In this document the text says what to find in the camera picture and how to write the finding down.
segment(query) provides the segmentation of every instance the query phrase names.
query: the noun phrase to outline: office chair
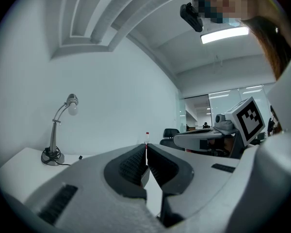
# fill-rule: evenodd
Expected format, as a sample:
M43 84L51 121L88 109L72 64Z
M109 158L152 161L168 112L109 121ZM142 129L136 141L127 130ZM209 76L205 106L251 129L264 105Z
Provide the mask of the office chair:
M176 134L179 134L179 130L177 129L165 129L164 130L164 134L163 137L166 137L168 139L163 139L160 141L160 145L166 146L166 147L170 147L173 149L177 149L177 150L181 150L181 151L185 151L184 148L180 148L178 147L175 143L174 143L174 136Z

